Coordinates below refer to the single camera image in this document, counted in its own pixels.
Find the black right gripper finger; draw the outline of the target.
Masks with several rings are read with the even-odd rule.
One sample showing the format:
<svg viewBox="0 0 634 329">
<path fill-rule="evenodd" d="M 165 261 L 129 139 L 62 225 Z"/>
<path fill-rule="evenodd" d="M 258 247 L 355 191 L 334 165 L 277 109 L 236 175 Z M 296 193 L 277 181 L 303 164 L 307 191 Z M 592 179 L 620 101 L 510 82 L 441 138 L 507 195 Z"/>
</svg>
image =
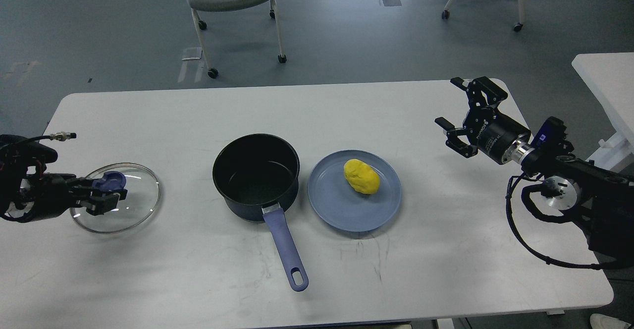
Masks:
<svg viewBox="0 0 634 329">
<path fill-rule="evenodd" d="M 451 78 L 450 83 L 466 92 L 470 109 L 498 108 L 509 94 L 488 77 L 478 77 L 471 81 L 460 77 Z"/>
<path fill-rule="evenodd" d="M 437 117 L 435 124 L 440 126 L 446 135 L 445 144 L 448 148 L 460 154 L 464 158 L 474 157 L 478 153 L 478 148 L 471 141 L 465 143 L 460 139 L 462 136 L 469 136 L 473 132 L 471 128 L 457 128 L 444 117 Z"/>
</svg>

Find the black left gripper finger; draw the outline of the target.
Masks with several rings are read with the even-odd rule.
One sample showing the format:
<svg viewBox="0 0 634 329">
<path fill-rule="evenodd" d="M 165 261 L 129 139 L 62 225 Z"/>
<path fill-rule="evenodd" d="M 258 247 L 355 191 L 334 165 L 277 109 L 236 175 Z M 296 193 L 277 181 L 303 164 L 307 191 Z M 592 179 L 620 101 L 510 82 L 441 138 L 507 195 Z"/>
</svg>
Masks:
<svg viewBox="0 0 634 329">
<path fill-rule="evenodd" d="M 97 189 L 100 191 L 124 190 L 127 180 L 123 174 L 104 174 L 101 178 L 80 178 L 75 182 L 75 189 Z"/>
<path fill-rule="evenodd" d="M 79 207 L 86 208 L 92 216 L 104 215 L 117 208 L 118 201 L 125 200 L 127 191 L 106 191 L 105 193 L 91 194 L 86 199 L 79 201 Z"/>
</svg>

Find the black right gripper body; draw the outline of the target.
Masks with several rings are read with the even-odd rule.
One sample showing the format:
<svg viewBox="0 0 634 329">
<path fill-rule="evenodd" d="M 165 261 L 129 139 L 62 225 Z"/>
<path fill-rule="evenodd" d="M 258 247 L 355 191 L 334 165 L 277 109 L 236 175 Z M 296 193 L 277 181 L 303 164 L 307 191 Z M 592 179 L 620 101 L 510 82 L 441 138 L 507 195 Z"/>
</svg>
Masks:
<svg viewBox="0 0 634 329">
<path fill-rule="evenodd" d="M 469 142 L 500 165 L 510 162 L 517 142 L 530 137 L 528 128 L 491 106 L 471 108 L 463 126 Z"/>
</svg>

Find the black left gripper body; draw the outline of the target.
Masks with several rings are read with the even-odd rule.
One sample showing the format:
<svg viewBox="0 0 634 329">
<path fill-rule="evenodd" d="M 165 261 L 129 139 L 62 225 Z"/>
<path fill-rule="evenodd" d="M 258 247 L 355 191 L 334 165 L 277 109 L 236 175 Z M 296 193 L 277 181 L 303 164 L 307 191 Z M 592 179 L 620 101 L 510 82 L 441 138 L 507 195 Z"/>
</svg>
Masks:
<svg viewBox="0 0 634 329">
<path fill-rule="evenodd" d="M 60 216 L 68 209 L 83 207 L 89 179 L 73 174 L 46 173 L 30 179 L 31 216 Z"/>
</svg>

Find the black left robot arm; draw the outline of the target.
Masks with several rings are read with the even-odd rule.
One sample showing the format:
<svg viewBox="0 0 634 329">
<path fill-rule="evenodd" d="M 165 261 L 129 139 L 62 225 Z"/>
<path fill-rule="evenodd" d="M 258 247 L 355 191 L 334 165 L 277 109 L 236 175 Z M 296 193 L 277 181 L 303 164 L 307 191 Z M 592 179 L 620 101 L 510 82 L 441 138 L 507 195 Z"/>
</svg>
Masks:
<svg viewBox="0 0 634 329">
<path fill-rule="evenodd" d="M 67 141 L 76 133 L 23 137 L 0 137 L 1 218 L 28 223 L 60 216 L 68 209 L 84 207 L 93 216 L 103 215 L 127 198 L 127 180 L 119 171 L 105 171 L 101 178 L 77 177 L 70 173 L 47 173 L 47 164 L 57 152 L 41 140 Z"/>
</svg>

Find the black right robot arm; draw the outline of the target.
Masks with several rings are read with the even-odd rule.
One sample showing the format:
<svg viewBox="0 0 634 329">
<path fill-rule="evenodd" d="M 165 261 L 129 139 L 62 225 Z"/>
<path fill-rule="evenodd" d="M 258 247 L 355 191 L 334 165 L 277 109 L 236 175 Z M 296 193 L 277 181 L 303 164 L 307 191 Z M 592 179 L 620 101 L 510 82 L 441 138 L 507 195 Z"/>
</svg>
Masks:
<svg viewBox="0 0 634 329">
<path fill-rule="evenodd" d="M 466 93 L 469 106 L 462 127 L 443 117 L 435 119 L 446 135 L 446 146 L 462 157 L 482 152 L 499 165 L 515 162 L 520 175 L 507 185 L 505 211 L 510 229 L 530 254 L 548 265 L 578 270 L 621 270 L 633 266 L 633 178 L 577 158 L 567 140 L 566 126 L 549 117 L 532 135 L 528 128 L 503 114 L 498 106 L 509 95 L 487 77 L 467 81 L 451 78 Z M 512 196 L 520 181 L 528 181 L 520 199 L 532 216 L 547 223 L 575 223 L 591 251 L 611 261 L 575 264 L 548 257 L 531 248 L 513 219 Z"/>
</svg>

